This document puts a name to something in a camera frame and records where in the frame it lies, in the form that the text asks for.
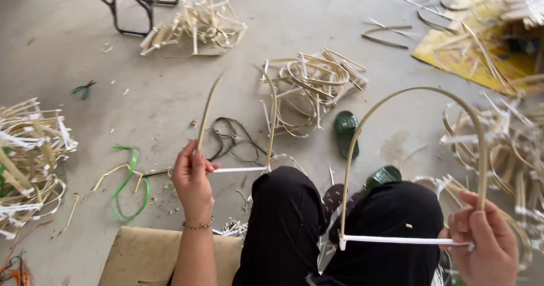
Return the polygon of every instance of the green sandal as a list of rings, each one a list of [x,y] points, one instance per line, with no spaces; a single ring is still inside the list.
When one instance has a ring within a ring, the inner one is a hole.
[[[357,118],[353,116],[353,113],[350,111],[342,111],[336,115],[335,118],[335,130],[336,136],[338,137],[338,145],[340,146],[340,153],[343,157],[348,158],[349,146],[351,145],[351,140],[355,133],[355,129],[359,122]],[[352,158],[359,155],[359,142],[355,142],[355,148],[353,149]]]

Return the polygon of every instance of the leg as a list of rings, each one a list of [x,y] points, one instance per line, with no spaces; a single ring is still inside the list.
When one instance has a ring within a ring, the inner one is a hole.
[[[322,201],[299,170],[280,167],[258,178],[233,286],[304,285],[318,274],[317,241],[324,232]]]
[[[442,227],[436,195],[421,185],[401,182],[377,187],[357,203],[346,218],[345,234],[437,238]],[[324,276],[348,285],[427,286],[439,253],[436,245],[348,241]]]

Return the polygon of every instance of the scissors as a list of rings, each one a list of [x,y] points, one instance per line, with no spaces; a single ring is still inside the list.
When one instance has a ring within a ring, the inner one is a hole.
[[[77,93],[78,91],[82,90],[82,89],[85,89],[85,91],[83,92],[83,96],[81,96],[81,100],[85,100],[87,99],[87,97],[89,96],[89,88],[93,85],[93,84],[96,84],[96,82],[94,82],[93,80],[91,80],[89,83],[87,83],[87,85],[84,85],[84,86],[78,86],[76,88],[74,88],[72,90],[72,94],[75,94]]]

